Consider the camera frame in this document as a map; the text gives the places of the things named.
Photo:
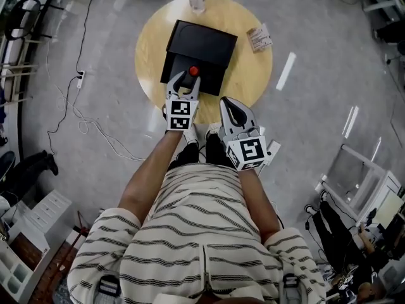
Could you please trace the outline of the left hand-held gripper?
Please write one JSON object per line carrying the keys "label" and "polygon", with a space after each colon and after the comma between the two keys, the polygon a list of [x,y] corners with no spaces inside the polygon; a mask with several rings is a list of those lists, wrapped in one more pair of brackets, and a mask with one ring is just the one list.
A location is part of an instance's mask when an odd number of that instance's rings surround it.
{"label": "left hand-held gripper", "polygon": [[167,122],[167,130],[185,131],[191,128],[197,113],[199,101],[200,76],[195,77],[189,92],[179,95],[179,89],[186,71],[177,73],[166,85],[166,100],[164,117]]}

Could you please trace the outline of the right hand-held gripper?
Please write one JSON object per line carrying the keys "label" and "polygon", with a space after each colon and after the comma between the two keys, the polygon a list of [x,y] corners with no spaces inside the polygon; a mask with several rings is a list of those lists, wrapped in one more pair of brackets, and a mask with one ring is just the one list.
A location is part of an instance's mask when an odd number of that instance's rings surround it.
{"label": "right hand-held gripper", "polygon": [[[227,97],[220,99],[222,126],[218,136],[225,145],[226,155],[239,172],[270,164],[265,128],[256,126],[256,117],[244,103]],[[244,132],[233,133],[234,126]]]}

